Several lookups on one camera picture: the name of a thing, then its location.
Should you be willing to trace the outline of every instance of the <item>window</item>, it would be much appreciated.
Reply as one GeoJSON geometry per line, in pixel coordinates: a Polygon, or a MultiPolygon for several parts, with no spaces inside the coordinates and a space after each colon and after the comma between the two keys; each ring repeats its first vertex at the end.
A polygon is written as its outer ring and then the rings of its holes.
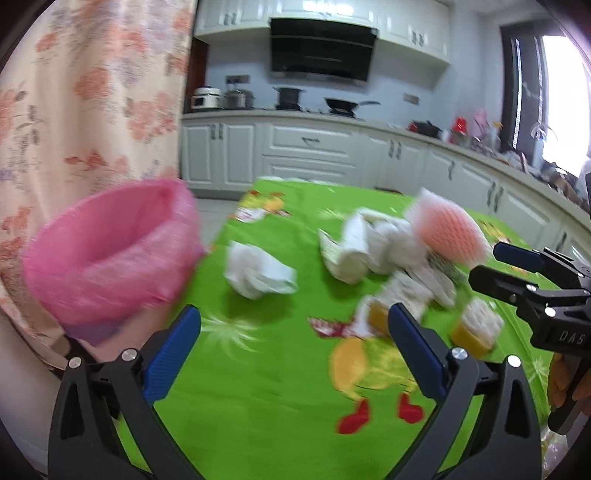
{"type": "Polygon", "coordinates": [[[578,49],[551,21],[501,27],[501,36],[501,150],[523,152],[536,167],[544,160],[556,163],[578,176],[591,140],[591,83],[578,49]]]}

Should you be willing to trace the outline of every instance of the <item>human hand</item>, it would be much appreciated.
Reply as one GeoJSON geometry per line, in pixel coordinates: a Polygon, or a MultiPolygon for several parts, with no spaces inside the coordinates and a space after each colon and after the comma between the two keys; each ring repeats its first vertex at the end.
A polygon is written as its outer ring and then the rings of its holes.
{"type": "MultiPolygon", "coordinates": [[[[564,361],[562,353],[555,353],[550,363],[548,374],[548,403],[553,407],[561,407],[566,401],[566,393],[573,376],[564,361]]],[[[584,398],[591,400],[591,370],[587,371],[583,379],[573,392],[573,400],[579,401],[584,398]]],[[[591,416],[591,401],[583,406],[583,413],[591,416]]]]}

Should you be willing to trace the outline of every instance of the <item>tile floor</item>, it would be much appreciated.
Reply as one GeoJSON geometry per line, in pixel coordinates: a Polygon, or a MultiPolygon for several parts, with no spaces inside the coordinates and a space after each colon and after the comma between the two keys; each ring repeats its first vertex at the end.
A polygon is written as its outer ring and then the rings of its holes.
{"type": "Polygon", "coordinates": [[[233,200],[196,199],[201,220],[201,242],[209,246],[216,239],[228,215],[236,210],[233,200]]]}

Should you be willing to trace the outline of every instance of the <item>blue gripper pad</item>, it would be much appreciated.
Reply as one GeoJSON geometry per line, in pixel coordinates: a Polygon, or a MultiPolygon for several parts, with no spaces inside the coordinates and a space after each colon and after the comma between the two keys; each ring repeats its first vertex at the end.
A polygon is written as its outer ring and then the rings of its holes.
{"type": "Polygon", "coordinates": [[[544,259],[539,253],[500,242],[495,245],[492,254],[499,262],[523,268],[528,272],[538,273],[544,269],[544,259]]]}
{"type": "Polygon", "coordinates": [[[401,303],[390,308],[388,329],[423,395],[436,402],[444,399],[447,390],[443,364],[421,335],[416,320],[401,303]]]}
{"type": "Polygon", "coordinates": [[[201,332],[201,314],[197,308],[187,306],[180,314],[181,318],[144,371],[142,393],[149,405],[168,395],[201,332]]]}

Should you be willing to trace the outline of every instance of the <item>electrical outlet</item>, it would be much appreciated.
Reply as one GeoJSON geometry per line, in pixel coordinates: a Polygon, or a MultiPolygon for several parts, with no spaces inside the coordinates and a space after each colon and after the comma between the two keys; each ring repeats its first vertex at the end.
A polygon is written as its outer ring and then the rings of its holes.
{"type": "Polygon", "coordinates": [[[409,95],[408,93],[405,93],[402,96],[402,99],[405,102],[412,103],[413,105],[418,105],[418,102],[420,100],[420,98],[418,96],[416,96],[416,95],[409,95]]]}
{"type": "Polygon", "coordinates": [[[231,83],[250,83],[250,75],[226,75],[226,84],[231,83]]]}

